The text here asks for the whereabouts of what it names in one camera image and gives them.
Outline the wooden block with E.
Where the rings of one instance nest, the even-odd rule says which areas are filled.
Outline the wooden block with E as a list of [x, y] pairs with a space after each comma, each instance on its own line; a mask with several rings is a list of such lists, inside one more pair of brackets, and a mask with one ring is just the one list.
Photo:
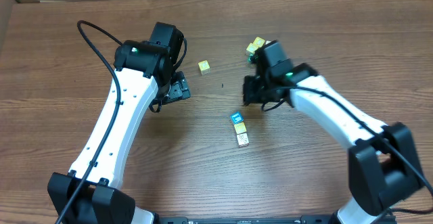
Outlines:
[[235, 112], [230, 116], [231, 122], [236, 125], [244, 121], [243, 116], [240, 112]]

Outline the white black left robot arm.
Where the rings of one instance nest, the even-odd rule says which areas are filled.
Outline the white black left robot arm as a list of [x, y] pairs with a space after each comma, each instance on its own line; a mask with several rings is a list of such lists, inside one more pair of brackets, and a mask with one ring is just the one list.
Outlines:
[[190, 98], [179, 67], [187, 40], [176, 26], [158, 22], [147, 41], [119, 41], [114, 63], [96, 55], [112, 75], [107, 100], [78, 158], [67, 174], [53, 173], [47, 191], [57, 223], [158, 222], [123, 193], [124, 169], [139, 125], [147, 110]]

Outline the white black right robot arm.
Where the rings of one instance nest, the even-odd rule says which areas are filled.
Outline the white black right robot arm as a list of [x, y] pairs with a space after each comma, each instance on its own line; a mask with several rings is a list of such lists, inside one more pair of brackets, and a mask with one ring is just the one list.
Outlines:
[[397, 204], [422, 188], [432, 189], [417, 155], [410, 129], [364, 113], [332, 89], [306, 63], [293, 65], [278, 41], [249, 47], [248, 61], [256, 66], [246, 76], [244, 105], [287, 103], [310, 116], [348, 154], [348, 186], [352, 198], [324, 217], [324, 223], [394, 223], [394, 213], [407, 213]]

